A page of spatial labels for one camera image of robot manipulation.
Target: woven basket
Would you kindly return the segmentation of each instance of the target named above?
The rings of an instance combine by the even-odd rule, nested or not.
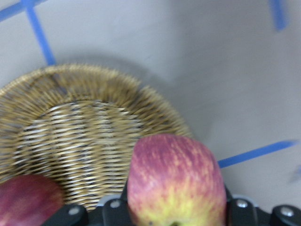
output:
[[[93,209],[118,193],[143,136],[191,136],[179,114],[150,87],[91,65],[36,70],[0,90],[0,182],[42,174],[66,203]]]

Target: gray floor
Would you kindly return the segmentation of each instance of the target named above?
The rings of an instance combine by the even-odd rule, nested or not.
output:
[[[48,0],[36,6],[58,64],[93,63],[168,99],[218,160],[301,138],[301,1],[277,32],[268,0]],[[0,85],[46,66],[26,14],[0,23]],[[263,209],[301,207],[300,146],[223,169]]]

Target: dark red apple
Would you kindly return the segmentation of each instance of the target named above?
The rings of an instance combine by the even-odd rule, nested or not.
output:
[[[183,136],[159,134],[135,144],[127,183],[137,226],[223,226],[226,191],[213,153]]]
[[[42,175],[22,175],[0,185],[0,226],[40,226],[63,206],[63,192]]]

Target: blue tape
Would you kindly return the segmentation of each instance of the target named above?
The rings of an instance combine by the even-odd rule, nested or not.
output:
[[[225,168],[228,166],[232,166],[250,159],[254,159],[272,152],[276,152],[291,146],[294,146],[298,143],[298,141],[296,140],[287,140],[287,141],[280,141],[265,147],[261,147],[249,152],[245,152],[239,155],[235,155],[233,157],[227,158],[227,159],[223,159],[218,161],[218,164],[220,166],[220,168]]]
[[[46,1],[46,0],[35,0],[34,5],[37,5],[43,1]],[[3,20],[6,20],[18,13],[23,12],[23,10],[24,10],[24,6],[21,2],[11,5],[5,9],[1,10],[0,11],[0,22]]]
[[[288,25],[285,0],[269,0],[274,17],[275,28],[280,31]]]
[[[34,11],[34,1],[31,0],[21,0],[21,3],[25,7],[28,19],[32,25],[33,31],[38,39],[39,45],[42,49],[43,55],[46,59],[48,65],[55,65],[55,58],[52,54],[50,46],[47,42],[43,29]]]

